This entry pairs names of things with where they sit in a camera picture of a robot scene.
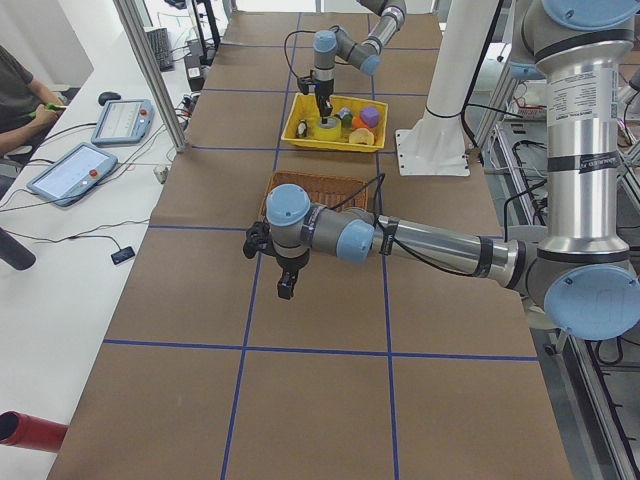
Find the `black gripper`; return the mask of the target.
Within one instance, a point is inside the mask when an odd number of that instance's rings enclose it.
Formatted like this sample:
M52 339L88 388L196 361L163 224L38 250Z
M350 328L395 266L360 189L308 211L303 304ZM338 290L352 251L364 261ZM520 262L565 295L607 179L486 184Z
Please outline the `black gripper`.
M326 125L332 115L333 106L330 97L333 94L333 80L314 81L314 94L320 116L320 123Z
M278 265L283 269L277 282L277 295L280 299L291 300L298 281L299 270L304 268L309 261L309 254L304 253L297 257L276 256Z

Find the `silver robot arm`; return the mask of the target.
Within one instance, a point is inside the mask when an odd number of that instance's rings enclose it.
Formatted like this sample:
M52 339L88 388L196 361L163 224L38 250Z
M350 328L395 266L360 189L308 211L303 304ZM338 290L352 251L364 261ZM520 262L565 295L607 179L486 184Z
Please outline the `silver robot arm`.
M331 95L334 93L334 69L336 58L360 72L373 76L380 64L383 48L404 25L407 10L402 0L359 1L379 17L378 23L362 42L356 42L339 25L314 34L314 65L308 77L299 81L303 91L304 82L314 88L316 105L322 124L332 116Z
M404 1L358 1L380 17L362 42L341 27L316 33L310 80L327 106L335 58L373 76L408 14ZM398 130L407 175L463 176L462 120L502 1L453 1L424 115ZM298 185L266 196L258 250L283 269L278 296L291 299L311 250L361 263L370 251L413 257L445 273L488 278L542 308L554 327L606 340L639 322L639 282L616 230L619 63L634 43L639 1L515 1L515 73L545 79L548 215L537 244L497 241L360 208L312 203Z

